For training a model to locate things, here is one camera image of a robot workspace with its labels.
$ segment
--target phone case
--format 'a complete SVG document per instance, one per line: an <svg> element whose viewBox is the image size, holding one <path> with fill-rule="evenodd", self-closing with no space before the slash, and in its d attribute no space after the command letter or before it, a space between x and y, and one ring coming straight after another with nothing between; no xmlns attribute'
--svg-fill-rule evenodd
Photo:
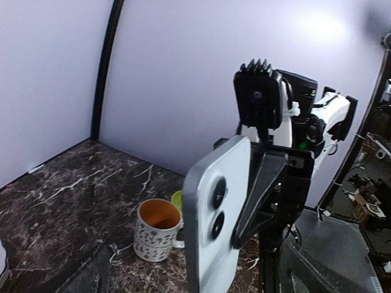
<svg viewBox="0 0 391 293"><path fill-rule="evenodd" d="M236 272L233 228L247 196L250 140L234 136L198 161L183 185L183 229L190 293L223 293Z"/></svg>

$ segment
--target marble countertop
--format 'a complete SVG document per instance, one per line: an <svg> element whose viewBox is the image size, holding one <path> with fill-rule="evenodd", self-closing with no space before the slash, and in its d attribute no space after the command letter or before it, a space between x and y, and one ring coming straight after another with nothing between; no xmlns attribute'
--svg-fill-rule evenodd
<svg viewBox="0 0 391 293"><path fill-rule="evenodd" d="M183 177L88 140L0 192L0 238L10 276L1 292L29 292L98 244L111 255L109 292L187 292L183 250L148 263L133 252L137 206L165 198ZM256 240L239 256L229 292L258 292Z"/></svg>

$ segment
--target white backdrop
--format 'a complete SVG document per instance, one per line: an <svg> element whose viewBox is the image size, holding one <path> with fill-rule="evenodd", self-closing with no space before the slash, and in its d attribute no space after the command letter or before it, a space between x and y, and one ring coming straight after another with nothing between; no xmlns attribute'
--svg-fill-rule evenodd
<svg viewBox="0 0 391 293"><path fill-rule="evenodd" d="M370 100L389 30L388 0L125 1L109 69L101 140L185 174L238 122L233 75L251 58L359 100L354 125L313 180L314 206Z"/></svg>
<svg viewBox="0 0 391 293"><path fill-rule="evenodd" d="M0 187L90 136L111 5L0 1Z"/></svg>

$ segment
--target mug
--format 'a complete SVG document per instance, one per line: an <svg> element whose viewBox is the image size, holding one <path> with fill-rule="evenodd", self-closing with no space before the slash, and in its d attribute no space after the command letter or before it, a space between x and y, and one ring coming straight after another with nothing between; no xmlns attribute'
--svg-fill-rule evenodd
<svg viewBox="0 0 391 293"><path fill-rule="evenodd" d="M169 201L144 201L137 210L134 252L148 262L165 260L175 244L180 224L181 214Z"/></svg>

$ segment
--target green light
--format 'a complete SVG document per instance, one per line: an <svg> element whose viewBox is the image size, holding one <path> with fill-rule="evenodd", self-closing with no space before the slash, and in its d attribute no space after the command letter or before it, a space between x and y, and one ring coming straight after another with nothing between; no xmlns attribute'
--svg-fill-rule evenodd
<svg viewBox="0 0 391 293"><path fill-rule="evenodd" d="M307 142L302 142L299 144L299 149L301 150L306 150L308 148L308 143Z"/></svg>

